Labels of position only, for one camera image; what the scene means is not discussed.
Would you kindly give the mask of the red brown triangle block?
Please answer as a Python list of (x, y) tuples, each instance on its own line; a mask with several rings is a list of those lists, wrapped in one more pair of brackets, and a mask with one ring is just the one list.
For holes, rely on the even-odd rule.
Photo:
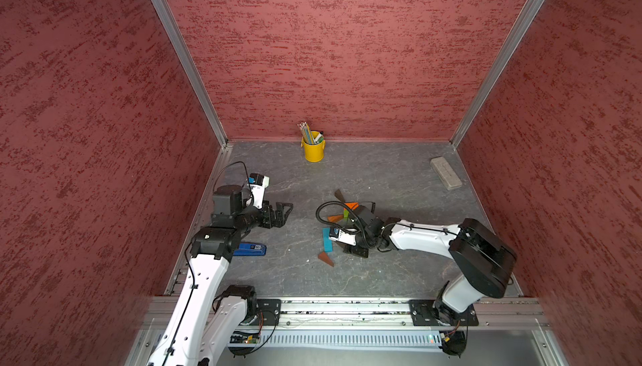
[(329, 254), (327, 254), (327, 252), (321, 252), (318, 255), (318, 259), (321, 260), (321, 262), (323, 262), (323, 263), (325, 263), (325, 264), (327, 264), (327, 265), (329, 265), (331, 267), (334, 267), (334, 262), (330, 258)]

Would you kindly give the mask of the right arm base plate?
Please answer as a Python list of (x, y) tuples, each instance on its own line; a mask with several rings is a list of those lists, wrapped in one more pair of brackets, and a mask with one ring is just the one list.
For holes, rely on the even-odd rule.
[(435, 300), (414, 299), (409, 301), (409, 306), (412, 322), (416, 327), (454, 328), (479, 325), (473, 304), (462, 313), (450, 309), (441, 302), (435, 305)]

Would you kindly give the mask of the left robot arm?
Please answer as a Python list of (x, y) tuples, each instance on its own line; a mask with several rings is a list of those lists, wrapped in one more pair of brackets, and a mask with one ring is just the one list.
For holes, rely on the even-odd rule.
[(214, 365), (237, 327), (257, 316), (254, 287), (218, 288), (242, 239), (256, 227), (283, 227), (294, 208), (282, 202), (271, 207), (263, 198), (268, 186), (268, 177), (252, 174), (249, 197), (237, 185), (215, 190), (212, 220), (192, 237), (184, 254), (185, 286), (148, 364)]

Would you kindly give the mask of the teal long block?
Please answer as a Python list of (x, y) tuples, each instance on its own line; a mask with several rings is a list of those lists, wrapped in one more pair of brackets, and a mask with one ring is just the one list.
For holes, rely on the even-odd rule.
[(333, 251), (333, 243), (330, 240), (330, 234), (331, 229), (329, 227), (326, 227), (323, 229), (323, 245), (324, 245), (324, 252), (330, 253)]

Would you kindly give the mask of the dark triangle block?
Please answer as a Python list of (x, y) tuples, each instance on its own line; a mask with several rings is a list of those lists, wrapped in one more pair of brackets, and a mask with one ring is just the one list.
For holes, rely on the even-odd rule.
[(344, 198), (342, 191), (339, 189), (334, 192), (334, 197), (340, 202), (343, 202), (343, 203), (347, 202)]

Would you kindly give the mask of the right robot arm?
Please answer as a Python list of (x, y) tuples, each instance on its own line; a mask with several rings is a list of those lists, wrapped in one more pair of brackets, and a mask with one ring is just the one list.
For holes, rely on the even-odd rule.
[(379, 219), (359, 206), (345, 222), (329, 230), (329, 239), (357, 256), (371, 250), (416, 251), (438, 255), (456, 264), (459, 276), (446, 282), (429, 314), (442, 325), (454, 325), (484, 297), (502, 298), (510, 285), (517, 254), (476, 219), (437, 226), (408, 220)]

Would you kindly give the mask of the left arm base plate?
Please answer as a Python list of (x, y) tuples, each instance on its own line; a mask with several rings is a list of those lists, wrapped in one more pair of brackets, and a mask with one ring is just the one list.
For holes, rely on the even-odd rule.
[(264, 326), (278, 326), (283, 301), (274, 298), (260, 298), (257, 301), (257, 309), (263, 316)]

